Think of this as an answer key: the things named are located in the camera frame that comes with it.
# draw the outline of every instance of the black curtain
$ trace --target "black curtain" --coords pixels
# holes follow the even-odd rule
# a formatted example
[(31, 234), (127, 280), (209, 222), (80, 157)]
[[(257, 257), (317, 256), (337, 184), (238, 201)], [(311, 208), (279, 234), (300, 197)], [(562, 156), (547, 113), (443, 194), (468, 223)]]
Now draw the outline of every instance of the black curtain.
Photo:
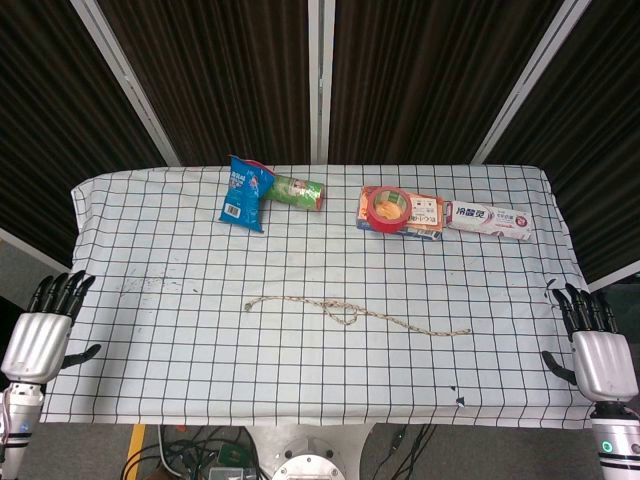
[(594, 281), (640, 259), (640, 4), (592, 1), (488, 163), (545, 170)]
[(185, 165), (309, 163), (306, 1), (100, 6)]
[(164, 163), (68, 1), (0, 2), (0, 64), (0, 228), (70, 266), (70, 190)]
[(468, 163), (560, 1), (338, 0), (330, 163)]

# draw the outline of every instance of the robot finger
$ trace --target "robot finger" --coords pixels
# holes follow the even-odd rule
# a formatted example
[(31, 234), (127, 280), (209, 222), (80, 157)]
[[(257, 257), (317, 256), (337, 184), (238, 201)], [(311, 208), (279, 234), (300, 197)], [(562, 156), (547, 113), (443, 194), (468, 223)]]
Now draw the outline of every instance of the robot finger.
[(589, 318), (591, 318), (591, 323), (596, 330), (598, 330), (599, 332), (604, 332), (606, 329), (604, 326), (604, 317), (602, 316), (600, 304), (591, 296), (590, 293), (581, 290), (580, 294), (587, 304), (587, 310), (589, 311)]
[(571, 295), (571, 301), (573, 302), (573, 311), (576, 312), (576, 318), (578, 320), (578, 326), (580, 330), (592, 330), (591, 320), (589, 319), (589, 310), (587, 309), (587, 303), (578, 291), (576, 287), (567, 283), (565, 285), (567, 292)]
[(45, 277), (40, 282), (40, 284), (38, 285), (38, 288), (36, 288), (36, 291), (33, 294), (33, 297), (31, 297), (31, 300), (29, 301), (27, 312), (33, 313), (38, 310), (38, 307), (40, 306), (40, 299), (42, 298), (42, 294), (47, 289), (47, 287), (49, 286), (52, 280), (53, 280), (53, 277), (49, 275), (48, 277)]
[(569, 335), (569, 341), (573, 341), (573, 332), (580, 330), (578, 328), (578, 322), (576, 320), (576, 312), (573, 311), (571, 303), (567, 300), (567, 297), (560, 290), (552, 290), (553, 296), (556, 297), (560, 310), (562, 311), (562, 320), (564, 321), (564, 327), (567, 329), (567, 335)]
[(571, 385), (578, 384), (578, 381), (576, 380), (576, 372), (558, 365), (558, 362), (556, 362), (556, 359), (553, 358), (553, 355), (551, 355), (551, 352), (548, 352), (547, 350), (543, 350), (542, 360), (544, 360), (544, 364), (547, 366), (549, 371), (553, 373), (556, 377), (561, 378), (562, 380), (566, 380)]
[(71, 278), (69, 278), (69, 280), (67, 280), (67, 283), (64, 286), (64, 290), (60, 293), (60, 295), (58, 295), (58, 303), (56, 304), (53, 313), (64, 315), (64, 312), (66, 311), (65, 306), (67, 304), (67, 301), (75, 291), (78, 283), (80, 283), (80, 280), (82, 280), (82, 277), (84, 277), (84, 273), (84, 270), (80, 270), (79, 272), (76, 272)]
[(102, 346), (98, 343), (95, 343), (82, 353), (76, 353), (75, 355), (65, 355), (64, 360), (62, 361), (62, 367), (60, 367), (61, 370), (72, 367), (74, 365), (80, 365), (91, 360), (100, 351), (100, 348), (102, 348)]
[(76, 317), (78, 316), (78, 312), (82, 307), (82, 300), (84, 300), (84, 297), (89, 291), (89, 288), (91, 287), (91, 285), (93, 285), (93, 282), (95, 281), (96, 281), (96, 277), (89, 276), (84, 282), (78, 285), (75, 292), (73, 292), (73, 295), (71, 296), (71, 299), (68, 302), (69, 306), (67, 307), (67, 312), (66, 312), (66, 315), (71, 317), (72, 320), (75, 320)]
[(600, 303), (602, 307), (602, 317), (604, 319), (605, 330), (611, 333), (618, 333), (618, 323), (616, 322), (616, 317), (613, 316), (613, 311), (609, 306), (609, 303), (604, 298), (604, 294), (602, 292), (598, 292), (596, 300)]
[(41, 312), (49, 313), (53, 310), (53, 305), (56, 302), (58, 292), (60, 291), (60, 288), (62, 287), (64, 282), (67, 280), (67, 277), (68, 275), (66, 273), (61, 273), (60, 275), (58, 275), (58, 278), (53, 281), (53, 283), (49, 287), (49, 290), (47, 291), (47, 296), (42, 302), (42, 308), (40, 309)]

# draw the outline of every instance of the red tape roll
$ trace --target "red tape roll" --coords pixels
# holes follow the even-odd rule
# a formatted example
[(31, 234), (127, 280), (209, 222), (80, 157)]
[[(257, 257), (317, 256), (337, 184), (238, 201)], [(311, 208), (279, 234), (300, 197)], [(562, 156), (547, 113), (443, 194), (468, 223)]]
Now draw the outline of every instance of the red tape roll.
[[(384, 217), (376, 211), (382, 202), (391, 202), (402, 209), (397, 218)], [(411, 197), (397, 187), (379, 187), (369, 195), (367, 222), (377, 232), (393, 233), (404, 227), (411, 217)]]

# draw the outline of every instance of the blue snack bag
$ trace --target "blue snack bag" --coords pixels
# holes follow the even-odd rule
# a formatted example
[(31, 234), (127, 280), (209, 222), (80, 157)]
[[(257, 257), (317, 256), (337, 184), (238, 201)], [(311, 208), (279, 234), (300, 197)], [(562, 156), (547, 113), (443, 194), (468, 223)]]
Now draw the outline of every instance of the blue snack bag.
[(260, 198), (271, 188), (274, 179), (275, 175), (264, 165), (231, 155), (229, 191), (222, 205), (220, 220), (262, 233)]

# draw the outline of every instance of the robotic hand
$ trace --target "robotic hand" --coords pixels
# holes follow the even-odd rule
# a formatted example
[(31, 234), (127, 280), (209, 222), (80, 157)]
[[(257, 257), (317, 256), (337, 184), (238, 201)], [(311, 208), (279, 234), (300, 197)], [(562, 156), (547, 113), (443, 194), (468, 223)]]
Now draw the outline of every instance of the robotic hand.
[(67, 279), (63, 273), (55, 281), (45, 278), (11, 335), (2, 362), (2, 372), (11, 382), (2, 394), (2, 480), (18, 478), (25, 447), (40, 418), (46, 383), (61, 369), (84, 363), (100, 350), (96, 344), (84, 353), (65, 356), (71, 327), (95, 280), (89, 276), (81, 282), (84, 274), (80, 271)]
[(577, 385), (596, 402), (591, 414), (605, 480), (640, 478), (640, 421), (625, 402), (638, 394), (629, 345), (618, 333), (615, 318), (603, 295), (592, 297), (566, 285), (571, 302), (560, 292), (553, 295), (560, 304), (575, 372), (561, 367), (551, 353), (542, 358), (552, 373)]

